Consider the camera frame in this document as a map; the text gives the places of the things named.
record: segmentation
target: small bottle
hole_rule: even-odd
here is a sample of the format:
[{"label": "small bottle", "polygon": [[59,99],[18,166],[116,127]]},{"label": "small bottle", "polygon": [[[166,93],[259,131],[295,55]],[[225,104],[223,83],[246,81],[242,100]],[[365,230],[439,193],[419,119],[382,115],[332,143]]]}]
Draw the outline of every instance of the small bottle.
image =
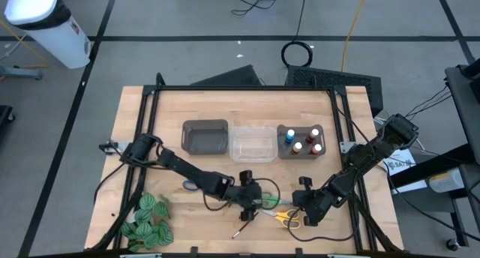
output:
[{"label": "small bottle", "polygon": [[430,188],[436,193],[444,193],[447,191],[464,188],[464,181],[458,168],[451,169],[443,174],[435,175],[429,180]]},{"label": "small bottle", "polygon": [[313,146],[312,150],[310,150],[310,153],[313,155],[318,155],[322,151],[322,145],[316,144]]},{"label": "small bottle", "polygon": [[293,141],[294,136],[295,136],[295,131],[288,130],[285,135],[285,143],[291,143]]},{"label": "small bottle", "polygon": [[297,155],[302,150],[302,143],[296,142],[292,147],[292,155]]},{"label": "small bottle", "polygon": [[320,132],[317,129],[313,129],[307,136],[307,143],[312,143],[319,133]]}]

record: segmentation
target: gray floor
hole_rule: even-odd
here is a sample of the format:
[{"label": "gray floor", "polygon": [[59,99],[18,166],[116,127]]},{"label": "gray floor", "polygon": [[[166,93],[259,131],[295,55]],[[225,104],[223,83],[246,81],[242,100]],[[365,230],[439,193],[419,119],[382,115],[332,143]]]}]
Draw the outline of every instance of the gray floor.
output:
[{"label": "gray floor", "polygon": [[[97,34],[108,0],[64,0],[87,35]],[[0,0],[3,9],[6,0]],[[359,0],[307,0],[301,35],[345,35]],[[447,0],[466,36],[480,35],[476,0]],[[106,36],[293,35],[302,0],[281,0],[269,10],[247,16],[230,13],[245,8],[237,0],[116,0]],[[354,35],[454,36],[439,0],[366,0]],[[0,28],[0,37],[8,33]],[[3,54],[7,42],[0,42]],[[0,241],[0,257],[15,257],[35,209],[41,188],[59,143],[82,69],[68,70],[36,43],[49,58],[41,81],[6,79],[0,82],[0,104],[14,107],[17,120],[0,143],[0,226],[9,236]],[[105,157],[99,143],[110,137],[122,86],[153,83],[160,71],[170,85],[186,85],[215,74],[252,64],[269,85],[284,83],[287,70],[280,60],[285,41],[104,41],[91,72],[82,104],[61,161],[52,194],[40,223],[31,254],[81,251],[92,213],[92,196]],[[313,68],[340,70],[343,43],[308,41],[313,46]],[[470,42],[474,56],[480,43]],[[293,47],[292,64],[305,61],[305,52]],[[6,65],[33,65],[41,61],[20,47]],[[465,64],[455,42],[352,42],[346,71],[382,77],[385,109],[406,113],[443,87],[443,70]],[[466,142],[451,100],[419,114],[414,122],[420,139],[433,152],[444,152]],[[469,207],[461,208],[471,230]],[[479,245],[456,253],[444,248],[454,233],[418,216],[396,201],[400,231],[406,249],[418,254],[471,257]],[[436,216],[450,221],[449,216]]]}]

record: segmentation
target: leafy plant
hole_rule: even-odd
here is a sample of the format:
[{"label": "leafy plant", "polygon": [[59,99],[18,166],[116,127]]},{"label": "leafy plant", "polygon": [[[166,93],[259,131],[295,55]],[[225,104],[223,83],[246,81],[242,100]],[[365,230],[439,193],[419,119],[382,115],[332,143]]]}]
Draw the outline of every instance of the leafy plant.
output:
[{"label": "leafy plant", "polygon": [[135,222],[124,222],[121,234],[129,239],[130,251],[147,250],[156,245],[167,246],[173,243],[173,234],[165,220],[170,219],[168,208],[170,201],[159,195],[160,202],[151,193],[144,193],[140,199],[140,209],[134,214]]}]

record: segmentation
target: yellow cable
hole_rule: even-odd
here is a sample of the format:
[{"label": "yellow cable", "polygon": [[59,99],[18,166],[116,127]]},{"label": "yellow cable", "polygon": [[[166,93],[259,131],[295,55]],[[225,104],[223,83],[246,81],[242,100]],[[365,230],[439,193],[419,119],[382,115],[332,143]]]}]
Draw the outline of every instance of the yellow cable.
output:
[{"label": "yellow cable", "polygon": [[350,26],[350,30],[348,31],[348,35],[346,36],[345,44],[343,45],[342,68],[341,68],[342,72],[344,72],[345,58],[347,57],[348,41],[350,39],[350,36],[353,33],[353,28],[355,28],[355,24],[357,23],[357,19],[359,18],[359,14],[362,12],[364,2],[365,2],[365,0],[360,0],[360,3],[358,4],[357,13],[355,14],[355,18],[353,19],[352,26]]},{"label": "yellow cable", "polygon": [[41,61],[43,61],[44,63],[47,63],[48,61],[42,56],[40,55],[39,52],[37,52],[35,49],[31,48],[27,43],[25,43],[24,41],[22,41],[22,39],[17,36],[17,34],[15,34],[15,32],[10,28],[10,26],[8,26],[3,20],[0,19],[0,24],[5,28],[7,29],[7,31],[10,32],[10,34],[12,34],[25,48],[27,48],[28,50],[30,50],[32,53],[34,53]]}]

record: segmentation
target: trash can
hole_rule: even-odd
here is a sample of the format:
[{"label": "trash can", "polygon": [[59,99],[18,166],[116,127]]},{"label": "trash can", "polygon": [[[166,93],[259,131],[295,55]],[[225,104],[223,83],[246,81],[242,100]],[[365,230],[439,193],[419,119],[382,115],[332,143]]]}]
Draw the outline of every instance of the trash can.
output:
[{"label": "trash can", "polygon": [[67,68],[90,62],[92,44],[62,0],[8,0],[4,14]]}]

